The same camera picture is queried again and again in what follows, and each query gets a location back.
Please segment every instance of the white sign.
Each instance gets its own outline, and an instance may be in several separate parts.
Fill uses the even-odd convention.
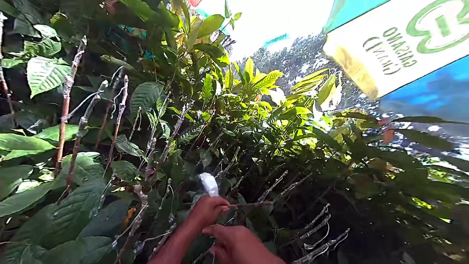
[[[328,34],[324,52],[371,99],[469,54],[469,0],[391,0]]]

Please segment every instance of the white plastic tape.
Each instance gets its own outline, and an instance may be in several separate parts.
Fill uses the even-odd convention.
[[[199,178],[204,185],[205,191],[208,192],[210,196],[218,196],[218,185],[215,178],[207,172],[199,174]]]

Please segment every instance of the green logo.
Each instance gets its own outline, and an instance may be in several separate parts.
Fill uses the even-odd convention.
[[[455,6],[463,4],[460,12]],[[417,51],[435,53],[469,39],[469,0],[437,0],[420,11],[407,25],[407,34],[425,38]]]

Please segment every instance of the sky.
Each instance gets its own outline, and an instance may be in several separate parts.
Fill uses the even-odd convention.
[[[232,39],[236,40],[231,60],[252,55],[265,42],[284,33],[290,39],[272,44],[269,51],[290,47],[297,37],[319,34],[327,22],[332,4],[333,0],[228,0],[233,14],[242,12],[234,31],[230,31]],[[210,15],[223,15],[225,1],[202,0],[198,8]]]

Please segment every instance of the hand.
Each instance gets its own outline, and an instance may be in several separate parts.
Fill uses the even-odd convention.
[[[220,264],[285,264],[244,226],[211,225],[202,232],[217,239],[210,252]]]
[[[189,213],[188,222],[194,223],[199,231],[213,225],[222,212],[229,210],[230,203],[221,197],[203,196]]]

